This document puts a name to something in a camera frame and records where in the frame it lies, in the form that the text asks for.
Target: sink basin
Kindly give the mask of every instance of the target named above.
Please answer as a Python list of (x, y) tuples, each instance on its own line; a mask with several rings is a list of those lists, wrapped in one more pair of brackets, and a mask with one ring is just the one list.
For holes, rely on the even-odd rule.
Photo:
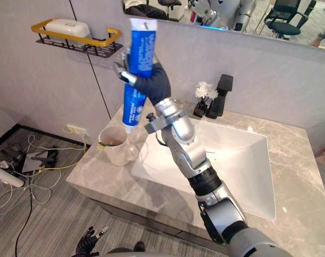
[[(225, 181), (243, 211), (275, 220), (267, 138), (235, 128), (190, 120), (213, 168)], [(169, 148), (159, 145), (154, 134), (149, 135), (143, 145), (132, 175), (194, 195), (187, 179), (175, 165)]]

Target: power outlet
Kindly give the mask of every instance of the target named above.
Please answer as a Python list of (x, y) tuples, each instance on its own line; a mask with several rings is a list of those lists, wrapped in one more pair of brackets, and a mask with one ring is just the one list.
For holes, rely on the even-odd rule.
[(74, 125), (67, 124), (67, 128), (69, 129), (70, 132), (75, 132), (77, 134), (82, 135), (83, 137), (89, 137), (87, 130), (83, 127), (77, 127)]

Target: gray floor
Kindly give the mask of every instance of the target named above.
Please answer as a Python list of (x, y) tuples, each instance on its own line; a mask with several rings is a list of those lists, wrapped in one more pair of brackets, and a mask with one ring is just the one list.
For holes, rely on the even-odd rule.
[[(76, 147), (71, 143), (60, 141), (45, 135), (20, 129), (0, 146), (8, 148), (20, 144), (27, 146), (27, 137), (36, 135), (34, 145), (58, 147)], [(72, 164), (82, 157), (82, 151), (59, 151), (57, 167)], [(52, 190), (51, 199), (46, 204), (33, 203), (33, 212), (19, 240), (18, 256), (72, 256), (80, 236), (93, 225), (100, 229), (111, 224), (108, 233), (97, 243), (95, 250), (104, 256), (116, 247), (132, 248), (142, 240), (149, 252), (171, 253), (180, 256), (224, 256), (223, 254), (192, 245), (186, 241), (148, 229), (144, 226), (110, 215), (95, 202), (71, 187), (65, 178), (71, 169), (63, 170), (63, 176)], [(52, 185), (58, 178), (58, 171), (47, 171), (38, 176), (34, 183)], [(46, 197), (44, 192), (35, 190), (39, 200)], [(29, 212), (29, 194), (16, 191), (10, 201), (15, 204), (19, 199), (26, 200), (4, 216), (0, 216), (0, 256), (14, 256), (16, 237), (21, 230)]]

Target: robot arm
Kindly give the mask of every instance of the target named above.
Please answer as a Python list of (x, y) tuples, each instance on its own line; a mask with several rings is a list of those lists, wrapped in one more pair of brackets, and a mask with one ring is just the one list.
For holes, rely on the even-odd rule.
[[(154, 76), (153, 70), (153, 75), (144, 79), (128, 73), (118, 63), (114, 68), (119, 78), (154, 100), (158, 117), (149, 114), (145, 129), (149, 134), (161, 130), (164, 145), (170, 148), (174, 162), (194, 189), (200, 215), (211, 238), (226, 244), (231, 257), (290, 257), (262, 232), (247, 226), (239, 204), (207, 159), (186, 112), (170, 97), (167, 75)], [(156, 85), (161, 86), (160, 98), (151, 90)]]
[(240, 0), (239, 9), (235, 18), (235, 30), (244, 32), (255, 10), (256, 0)]
[[(223, 27), (218, 10), (212, 8), (209, 0), (190, 0), (191, 10), (199, 17), (202, 17), (203, 24), (210, 27)], [(256, 0), (240, 0), (235, 15), (235, 25), (232, 27), (236, 31), (244, 32), (256, 7)]]

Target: white mug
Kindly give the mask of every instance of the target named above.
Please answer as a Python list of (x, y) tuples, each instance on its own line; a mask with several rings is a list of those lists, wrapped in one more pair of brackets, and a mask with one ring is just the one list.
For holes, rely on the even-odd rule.
[(98, 137), (100, 143), (106, 145), (106, 152), (110, 161), (116, 166), (124, 166), (137, 158), (139, 151), (129, 142), (128, 134), (120, 126), (104, 128)]

